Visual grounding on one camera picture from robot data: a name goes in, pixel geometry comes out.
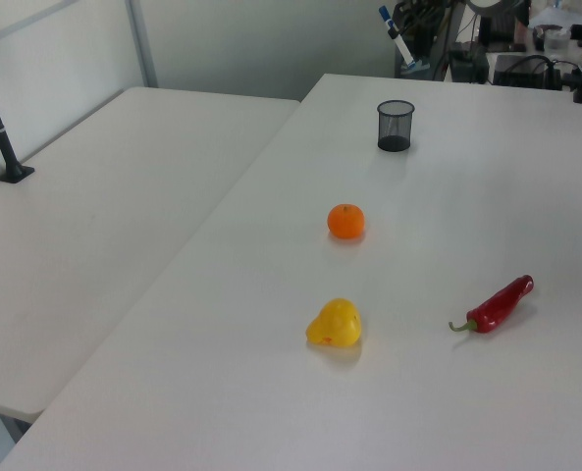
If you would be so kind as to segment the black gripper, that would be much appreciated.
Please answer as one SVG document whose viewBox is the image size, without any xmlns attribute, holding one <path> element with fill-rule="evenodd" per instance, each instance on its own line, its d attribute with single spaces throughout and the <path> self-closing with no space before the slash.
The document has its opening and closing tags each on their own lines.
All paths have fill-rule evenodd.
<svg viewBox="0 0 582 471">
<path fill-rule="evenodd" d="M 422 28 L 421 21 L 439 21 L 449 6 L 444 0 L 402 0 L 397 7 L 404 17 L 390 19 L 390 36 L 414 37 Z"/>
</svg>

